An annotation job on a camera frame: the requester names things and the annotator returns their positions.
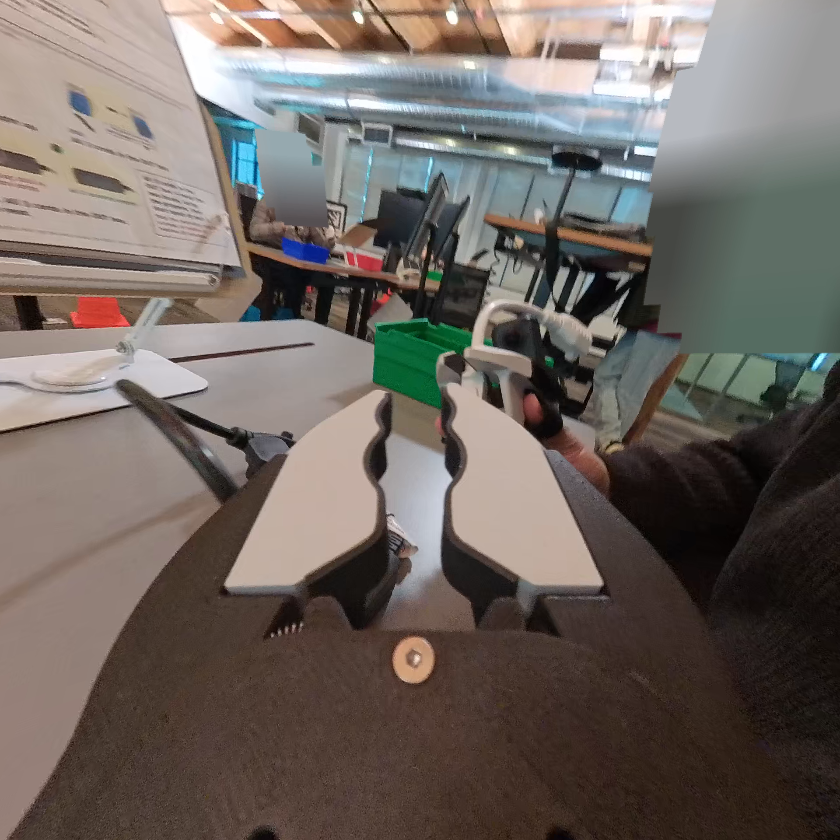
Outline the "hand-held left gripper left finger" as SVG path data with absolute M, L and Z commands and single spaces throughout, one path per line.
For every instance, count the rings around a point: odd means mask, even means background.
M 227 574 L 228 595 L 329 596 L 353 627 L 390 599 L 399 561 L 381 479 L 393 395 L 374 390 L 331 415 L 290 450 Z

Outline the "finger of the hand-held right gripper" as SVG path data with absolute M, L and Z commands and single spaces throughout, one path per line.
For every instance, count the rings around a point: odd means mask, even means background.
M 532 360 L 517 352 L 489 345 L 470 345 L 463 351 L 465 362 L 486 375 L 510 372 L 523 377 L 532 376 Z
M 469 387 L 469 370 L 461 353 L 454 351 L 441 353 L 435 365 L 435 379 L 440 395 L 443 395 L 447 385 Z

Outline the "person's right hand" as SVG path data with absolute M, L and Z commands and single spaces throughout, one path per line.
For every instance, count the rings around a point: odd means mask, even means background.
M 525 395 L 522 405 L 526 427 L 530 431 L 543 424 L 543 408 L 536 395 Z M 566 426 L 563 426 L 557 434 L 538 436 L 538 441 L 544 448 L 559 453 L 565 458 L 604 497 L 610 496 L 610 477 L 604 460 L 587 449 Z

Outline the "green plastic bin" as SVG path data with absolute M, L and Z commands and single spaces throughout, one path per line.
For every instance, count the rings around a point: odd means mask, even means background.
M 471 332 L 425 318 L 379 322 L 374 329 L 372 381 L 435 408 L 441 405 L 436 378 L 438 357 L 461 354 L 470 344 Z

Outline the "blue plastic bin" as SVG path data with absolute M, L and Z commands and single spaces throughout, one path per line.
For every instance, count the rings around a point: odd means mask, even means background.
M 320 245 L 310 243 L 302 243 L 296 239 L 284 237 L 281 240 L 281 250 L 283 254 L 298 261 L 312 263 L 314 265 L 325 265 L 330 256 L 330 248 L 325 248 Z

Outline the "black computer monitor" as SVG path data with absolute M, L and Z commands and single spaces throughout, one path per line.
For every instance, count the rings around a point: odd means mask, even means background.
M 447 249 L 451 246 L 459 226 L 471 205 L 471 196 L 467 196 L 459 203 L 446 203 L 437 218 L 435 232 L 431 243 L 432 257 L 436 261 L 445 259 Z
M 436 174 L 423 198 L 399 192 L 383 192 L 380 199 L 374 245 L 385 250 L 383 268 L 396 271 L 403 263 L 419 263 L 432 244 L 448 200 L 444 173 Z

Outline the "printed instruction sheet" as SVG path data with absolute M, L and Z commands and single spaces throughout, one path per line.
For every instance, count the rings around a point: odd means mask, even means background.
M 2 243 L 239 266 L 160 2 L 1 2 Z

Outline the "black mesh chair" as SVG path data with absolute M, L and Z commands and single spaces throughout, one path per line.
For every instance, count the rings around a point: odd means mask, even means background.
M 471 331 L 485 305 L 491 269 L 452 264 L 441 280 L 434 322 Z

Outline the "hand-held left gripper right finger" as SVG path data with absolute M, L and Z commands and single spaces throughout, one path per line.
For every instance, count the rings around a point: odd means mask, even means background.
M 500 599 L 530 618 L 540 599 L 599 598 L 606 583 L 547 451 L 515 419 L 460 384 L 442 390 L 450 484 L 440 559 L 480 621 Z

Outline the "grey desk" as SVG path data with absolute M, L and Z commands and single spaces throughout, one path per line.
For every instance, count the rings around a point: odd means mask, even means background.
M 374 391 L 373 345 L 309 321 L 176 327 L 192 411 L 297 441 Z M 579 838 L 608 787 L 603 656 L 473 617 L 440 550 L 450 476 L 400 402 L 381 478 L 418 552 L 354 630 L 332 597 L 228 595 L 282 465 L 221 505 L 131 405 L 2 434 L 2 838 Z

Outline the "person's right forearm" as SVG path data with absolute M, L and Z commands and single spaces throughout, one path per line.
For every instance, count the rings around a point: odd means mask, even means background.
M 707 616 L 813 838 L 839 834 L 839 371 L 729 439 L 605 455 L 608 497 Z

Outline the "wooden document stand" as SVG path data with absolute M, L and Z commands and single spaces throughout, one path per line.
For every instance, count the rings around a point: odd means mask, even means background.
M 139 298 L 145 302 L 136 323 L 110 348 L 3 360 L 2 432 L 121 407 L 125 400 L 114 387 L 120 380 L 134 382 L 158 397 L 207 389 L 201 377 L 142 347 L 173 301 L 208 298 L 221 305 L 236 303 L 236 295 L 250 292 L 256 280 L 218 131 L 196 97 L 224 185 L 239 266 L 151 264 L 73 248 L 21 248 L 2 243 L 1 229 L 2 295 Z

